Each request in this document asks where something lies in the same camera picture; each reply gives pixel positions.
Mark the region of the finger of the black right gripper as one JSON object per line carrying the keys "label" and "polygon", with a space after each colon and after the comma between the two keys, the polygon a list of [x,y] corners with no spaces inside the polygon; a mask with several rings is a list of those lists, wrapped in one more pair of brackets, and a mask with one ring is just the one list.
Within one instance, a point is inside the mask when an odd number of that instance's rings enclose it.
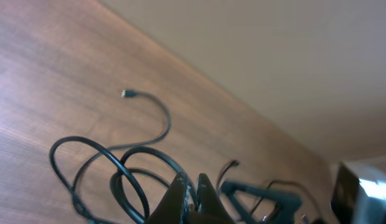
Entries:
{"label": "finger of the black right gripper", "polygon": [[[252,185],[241,184],[239,182],[225,181],[220,188],[220,191],[227,196],[234,209],[240,215],[240,218],[245,223],[275,223],[275,224],[293,224],[294,214],[302,205],[302,200],[296,194],[291,192],[284,192],[280,190],[264,189],[260,187],[254,187]],[[249,214],[248,210],[236,199],[234,196],[236,191],[241,191],[274,201],[275,209],[273,216],[265,222],[256,222],[255,219]]]}

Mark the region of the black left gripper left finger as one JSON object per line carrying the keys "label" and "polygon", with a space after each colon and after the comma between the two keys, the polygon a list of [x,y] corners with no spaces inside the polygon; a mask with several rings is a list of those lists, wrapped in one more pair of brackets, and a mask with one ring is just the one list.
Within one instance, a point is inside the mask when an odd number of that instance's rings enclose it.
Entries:
{"label": "black left gripper left finger", "polygon": [[178,173],[155,211],[145,224],[181,224],[189,201],[188,180],[185,173]]}

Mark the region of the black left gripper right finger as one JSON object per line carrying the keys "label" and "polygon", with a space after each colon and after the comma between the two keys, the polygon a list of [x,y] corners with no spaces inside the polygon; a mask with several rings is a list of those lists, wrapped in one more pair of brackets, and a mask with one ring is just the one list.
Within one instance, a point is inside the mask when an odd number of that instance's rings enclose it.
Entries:
{"label": "black left gripper right finger", "polygon": [[222,205],[208,176],[204,173],[199,174],[197,196],[199,207],[195,213],[196,223],[235,223]]}

